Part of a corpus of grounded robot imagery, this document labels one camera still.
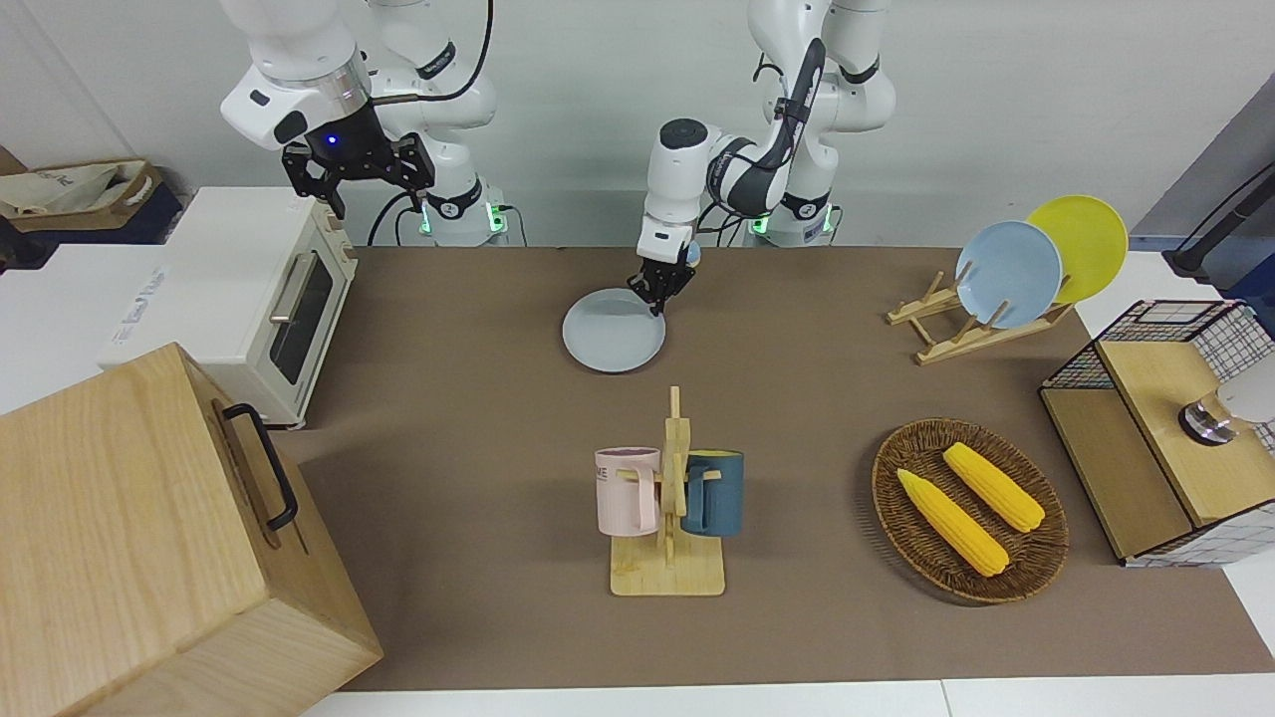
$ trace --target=pink mug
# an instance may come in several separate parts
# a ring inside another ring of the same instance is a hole
[[[608,536],[645,536],[659,528],[655,500],[658,448],[604,448],[593,454],[597,466],[598,529]],[[631,475],[636,473],[636,480]]]

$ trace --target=wooden box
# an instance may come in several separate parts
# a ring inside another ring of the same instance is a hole
[[[0,714],[295,716],[380,658],[296,464],[228,407],[170,344],[0,416]]]
[[[1253,431],[1196,443],[1179,410],[1219,379],[1190,342],[1099,341],[1109,388],[1040,390],[1116,556],[1219,565],[1272,547],[1275,458]]]

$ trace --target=oven handle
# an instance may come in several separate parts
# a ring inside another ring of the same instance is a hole
[[[301,306],[301,296],[310,283],[310,274],[315,273],[315,264],[319,263],[319,254],[311,251],[292,260],[288,270],[288,281],[279,292],[279,300],[270,309],[272,324],[291,324],[297,318],[297,307]]]
[[[261,439],[261,448],[265,449],[265,457],[270,461],[270,469],[274,471],[274,480],[279,481],[279,492],[283,495],[283,512],[266,521],[265,527],[279,532],[280,528],[297,517],[297,495],[292,492],[292,484],[288,482],[288,475],[283,471],[283,463],[279,462],[279,454],[274,450],[274,443],[270,441],[270,435],[265,432],[265,422],[261,421],[261,415],[256,412],[256,408],[252,408],[247,403],[236,403],[223,410],[222,416],[227,421],[240,416],[247,416],[252,420],[252,427],[256,429],[256,435]]]

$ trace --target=oven window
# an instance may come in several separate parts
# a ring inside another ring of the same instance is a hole
[[[311,251],[311,254],[315,254],[315,268],[301,293],[296,316],[291,323],[279,327],[270,346],[270,361],[292,385],[297,385],[301,366],[306,362],[310,344],[314,343],[315,332],[319,330],[324,306],[332,296],[332,274],[328,273],[328,267],[324,267],[317,253]]]

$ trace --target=mug handle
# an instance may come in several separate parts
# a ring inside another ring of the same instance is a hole
[[[655,529],[655,472],[648,466],[636,466],[638,471],[638,529]]]
[[[686,523],[692,531],[705,529],[704,466],[686,467]]]

